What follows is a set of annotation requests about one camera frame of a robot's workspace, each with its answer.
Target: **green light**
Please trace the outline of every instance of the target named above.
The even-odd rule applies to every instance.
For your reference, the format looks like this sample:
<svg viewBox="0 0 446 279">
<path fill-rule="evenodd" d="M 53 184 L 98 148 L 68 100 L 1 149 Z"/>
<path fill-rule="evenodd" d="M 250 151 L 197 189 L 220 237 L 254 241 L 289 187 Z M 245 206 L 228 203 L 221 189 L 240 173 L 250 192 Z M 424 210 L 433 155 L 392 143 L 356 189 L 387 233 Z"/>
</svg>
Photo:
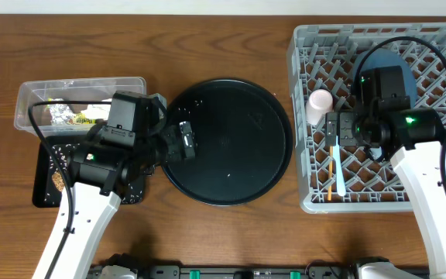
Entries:
<svg viewBox="0 0 446 279">
<path fill-rule="evenodd" d="M 416 119 L 412 118 L 412 117 L 406 117 L 406 122 L 407 124 L 411 124 L 412 122 L 415 122 Z"/>
</svg>

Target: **wooden table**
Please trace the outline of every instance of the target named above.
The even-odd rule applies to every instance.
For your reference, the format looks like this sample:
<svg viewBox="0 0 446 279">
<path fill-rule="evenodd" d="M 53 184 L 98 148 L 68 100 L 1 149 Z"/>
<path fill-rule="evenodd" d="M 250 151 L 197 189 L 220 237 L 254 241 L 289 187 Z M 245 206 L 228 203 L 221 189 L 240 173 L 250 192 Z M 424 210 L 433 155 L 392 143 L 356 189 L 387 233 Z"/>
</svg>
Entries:
<svg viewBox="0 0 446 279">
<path fill-rule="evenodd" d="M 39 141 L 13 127 L 24 81 L 144 77 L 168 102 L 209 78 L 238 77 L 267 88 L 293 121 L 286 48 L 300 24 L 438 22 L 446 18 L 0 15 L 0 278 L 28 278 L 56 208 L 31 202 Z M 384 256 L 427 265 L 412 213 L 309 215 L 299 207 L 295 158 L 270 192 L 247 205 L 215 207 L 179 192 L 161 170 L 145 201 L 122 206 L 94 263 L 130 253 L 145 264 L 305 266 Z"/>
</svg>

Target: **white backdrop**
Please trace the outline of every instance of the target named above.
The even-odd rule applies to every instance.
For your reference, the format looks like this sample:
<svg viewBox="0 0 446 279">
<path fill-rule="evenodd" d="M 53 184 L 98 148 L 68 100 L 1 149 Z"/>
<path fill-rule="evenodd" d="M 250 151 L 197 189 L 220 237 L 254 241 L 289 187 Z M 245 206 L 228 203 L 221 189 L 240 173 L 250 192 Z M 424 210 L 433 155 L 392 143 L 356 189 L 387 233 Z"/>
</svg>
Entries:
<svg viewBox="0 0 446 279">
<path fill-rule="evenodd" d="M 446 16 L 446 0 L 0 0 L 0 13 Z"/>
</svg>

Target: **white plastic crate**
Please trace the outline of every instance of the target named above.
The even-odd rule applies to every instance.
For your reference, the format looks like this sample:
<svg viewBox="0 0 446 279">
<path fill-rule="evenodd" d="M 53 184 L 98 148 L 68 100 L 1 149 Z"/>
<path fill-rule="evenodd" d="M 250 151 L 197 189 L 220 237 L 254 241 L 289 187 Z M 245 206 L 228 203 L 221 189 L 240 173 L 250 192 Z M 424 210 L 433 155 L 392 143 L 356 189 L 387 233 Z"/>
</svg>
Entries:
<svg viewBox="0 0 446 279">
<path fill-rule="evenodd" d="M 331 160 L 324 144 L 324 119 L 317 126 L 307 123 L 304 104 L 319 88 L 334 97 L 334 110 L 351 109 L 350 95 L 355 58 L 377 43 L 395 36 L 414 36 L 433 43 L 446 57 L 445 23 L 358 24 L 298 26 L 287 51 L 290 97 L 293 102 L 300 207 L 308 213 L 406 212 L 407 194 L 389 162 L 378 164 L 360 148 L 341 148 L 341 166 L 347 195 L 335 193 L 335 180 L 328 179 Z M 416 107 L 438 111 L 446 123 L 446 72 L 434 53 L 418 43 L 399 41 L 384 48 L 398 53 L 417 81 Z M 332 185 L 332 201 L 327 201 Z"/>
</svg>

